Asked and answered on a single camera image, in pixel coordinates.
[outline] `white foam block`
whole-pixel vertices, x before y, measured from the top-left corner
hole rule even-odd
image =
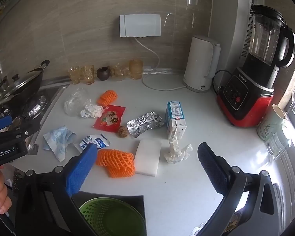
[[[134,158],[134,167],[136,173],[156,176],[159,166],[159,155],[162,144],[157,139],[143,139],[140,141],[136,156]]]

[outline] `white kettle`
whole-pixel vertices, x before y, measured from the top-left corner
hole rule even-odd
[[[192,37],[184,84],[189,90],[207,92],[215,75],[220,44],[204,36]]]

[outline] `red blender base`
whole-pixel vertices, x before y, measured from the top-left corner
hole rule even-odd
[[[222,111],[228,118],[228,120],[235,126],[238,127],[254,127],[257,126],[266,113],[267,107],[271,103],[273,96],[271,97],[260,97],[257,99],[253,107],[249,110],[246,116],[242,120],[236,120],[230,111],[227,109],[225,104],[223,103],[221,97],[217,96],[217,103],[221,107]]]

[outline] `perforated basket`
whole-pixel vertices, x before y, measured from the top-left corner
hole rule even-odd
[[[99,236],[143,236],[145,222],[129,204],[114,198],[94,198],[79,210]]]

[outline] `red packet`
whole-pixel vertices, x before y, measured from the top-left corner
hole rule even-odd
[[[107,106],[101,118],[97,118],[93,128],[109,132],[118,132],[121,117],[125,109],[125,107],[121,106]]]

